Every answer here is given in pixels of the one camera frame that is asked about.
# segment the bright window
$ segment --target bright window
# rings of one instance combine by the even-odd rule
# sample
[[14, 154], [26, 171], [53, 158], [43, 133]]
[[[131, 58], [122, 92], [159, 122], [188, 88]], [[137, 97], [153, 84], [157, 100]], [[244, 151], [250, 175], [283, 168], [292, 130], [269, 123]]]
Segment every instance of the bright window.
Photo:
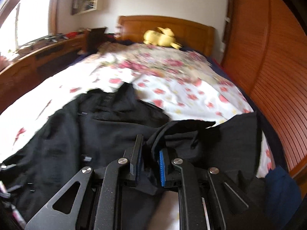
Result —
[[1, 55], [10, 56], [22, 45], [48, 35], [49, 2], [20, 0], [0, 28]]

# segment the wooden desk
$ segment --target wooden desk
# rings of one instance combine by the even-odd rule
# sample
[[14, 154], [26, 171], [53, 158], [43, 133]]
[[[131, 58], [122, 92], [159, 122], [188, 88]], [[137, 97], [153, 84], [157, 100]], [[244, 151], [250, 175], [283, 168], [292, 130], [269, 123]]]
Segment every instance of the wooden desk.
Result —
[[[2, 70], [0, 72], [0, 114], [22, 95], [74, 61], [77, 58], [76, 53], [81, 48], [86, 49], [84, 35], [43, 47]], [[64, 56], [65, 63], [61, 65], [61, 58]]]

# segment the stuffed animal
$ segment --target stuffed animal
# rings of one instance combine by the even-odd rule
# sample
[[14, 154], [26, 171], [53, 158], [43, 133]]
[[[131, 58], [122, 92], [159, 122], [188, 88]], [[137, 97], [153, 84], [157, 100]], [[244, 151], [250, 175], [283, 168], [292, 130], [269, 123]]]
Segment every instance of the stuffed animal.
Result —
[[158, 27], [162, 33], [156, 32], [154, 30], [147, 30], [144, 34], [144, 43], [152, 44], [155, 46], [161, 47], [174, 47], [176, 49], [181, 48], [182, 46], [179, 43], [176, 43], [174, 38], [174, 33], [169, 28]]

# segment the silver bolt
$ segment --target silver bolt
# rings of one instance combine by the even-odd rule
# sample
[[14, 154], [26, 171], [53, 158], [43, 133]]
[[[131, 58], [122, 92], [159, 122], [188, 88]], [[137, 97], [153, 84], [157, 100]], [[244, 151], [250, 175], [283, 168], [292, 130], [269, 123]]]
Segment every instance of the silver bolt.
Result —
[[181, 158], [175, 158], [173, 160], [174, 164], [182, 164], [183, 163], [183, 160]]
[[89, 166], [84, 167], [84, 168], [82, 169], [82, 173], [83, 173], [83, 174], [88, 174], [88, 173], [90, 173], [91, 171], [92, 171], [92, 168], [89, 167]]
[[210, 171], [210, 173], [211, 173], [211, 174], [214, 174], [214, 175], [216, 175], [216, 174], [218, 174], [218, 173], [219, 173], [219, 169], [218, 169], [218, 168], [216, 168], [216, 167], [212, 167], [212, 168], [210, 168], [210, 169], [209, 169], [209, 171]]
[[119, 164], [126, 164], [127, 162], [128, 162], [127, 158], [122, 157], [122, 158], [118, 159]]

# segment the black metal clamp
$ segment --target black metal clamp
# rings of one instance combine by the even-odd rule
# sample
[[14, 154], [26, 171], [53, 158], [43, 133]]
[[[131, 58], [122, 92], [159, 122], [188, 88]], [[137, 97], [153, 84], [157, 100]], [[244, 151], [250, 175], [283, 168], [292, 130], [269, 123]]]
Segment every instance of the black metal clamp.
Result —
[[[80, 170], [28, 222], [26, 230], [119, 230], [122, 187], [135, 187], [143, 136], [106, 168]], [[203, 170], [162, 149], [165, 189], [178, 192], [181, 230], [274, 229], [261, 210], [217, 168]]]

